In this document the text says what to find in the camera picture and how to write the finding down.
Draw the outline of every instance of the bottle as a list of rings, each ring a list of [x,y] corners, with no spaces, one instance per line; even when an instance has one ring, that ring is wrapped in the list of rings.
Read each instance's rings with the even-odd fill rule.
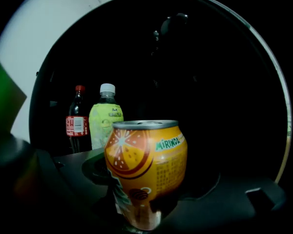
[[[100,87],[101,98],[94,104],[89,114],[89,128],[92,149],[105,146],[112,131],[112,123],[123,121],[123,112],[115,101],[115,86],[104,83]]]
[[[75,90],[76,95],[66,117],[66,135],[69,136],[72,153],[80,153],[91,150],[91,139],[87,112],[83,103],[85,87],[78,85]]]

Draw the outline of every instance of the orange slice graphic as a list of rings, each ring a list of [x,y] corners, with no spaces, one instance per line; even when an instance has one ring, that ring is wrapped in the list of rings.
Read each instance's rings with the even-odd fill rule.
[[[151,163],[148,138],[147,130],[113,129],[105,146],[106,158],[113,170],[128,179],[145,172]]]

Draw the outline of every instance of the bottle with green label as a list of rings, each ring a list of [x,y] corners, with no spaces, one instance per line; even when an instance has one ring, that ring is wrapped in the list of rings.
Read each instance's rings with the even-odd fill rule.
[[[123,121],[121,107],[115,101],[115,86],[104,83],[100,87],[101,98],[89,114],[92,149],[104,147],[112,131],[112,123]]]

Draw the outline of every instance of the orange soda can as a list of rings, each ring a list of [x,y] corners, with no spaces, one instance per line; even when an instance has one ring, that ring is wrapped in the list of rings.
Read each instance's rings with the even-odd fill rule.
[[[188,145],[176,120],[137,120],[112,124],[105,161],[116,204],[128,222],[153,230],[162,212],[157,198],[175,191],[184,179]]]

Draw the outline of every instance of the can rim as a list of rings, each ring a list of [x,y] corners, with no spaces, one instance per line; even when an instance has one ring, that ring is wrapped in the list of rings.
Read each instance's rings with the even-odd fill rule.
[[[163,129],[178,126],[177,120],[130,120],[112,123],[113,128],[130,130]]]

